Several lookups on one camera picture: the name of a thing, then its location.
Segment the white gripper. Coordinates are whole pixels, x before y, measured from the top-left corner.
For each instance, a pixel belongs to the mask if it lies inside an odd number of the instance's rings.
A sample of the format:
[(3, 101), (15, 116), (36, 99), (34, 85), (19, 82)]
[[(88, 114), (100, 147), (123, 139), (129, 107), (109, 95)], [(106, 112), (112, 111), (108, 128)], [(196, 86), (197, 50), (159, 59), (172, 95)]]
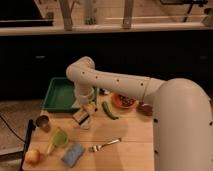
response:
[(90, 115), (89, 114), (94, 114), (98, 108), (96, 103), (93, 101), (93, 96), (78, 96), (77, 100), (80, 104), (80, 106), (88, 113), (86, 113), (83, 110), (79, 110), (78, 112), (73, 114), (73, 119), (78, 122), (80, 126), (86, 125), (90, 122)]

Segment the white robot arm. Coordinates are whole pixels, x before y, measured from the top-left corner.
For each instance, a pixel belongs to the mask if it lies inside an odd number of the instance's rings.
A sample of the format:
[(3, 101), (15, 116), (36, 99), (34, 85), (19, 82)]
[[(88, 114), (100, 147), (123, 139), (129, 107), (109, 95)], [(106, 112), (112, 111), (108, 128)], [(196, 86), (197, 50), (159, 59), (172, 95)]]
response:
[(213, 171), (213, 110), (197, 83), (102, 72), (87, 56), (70, 64), (66, 76), (80, 104), (91, 101), (96, 86), (152, 107), (154, 171)]

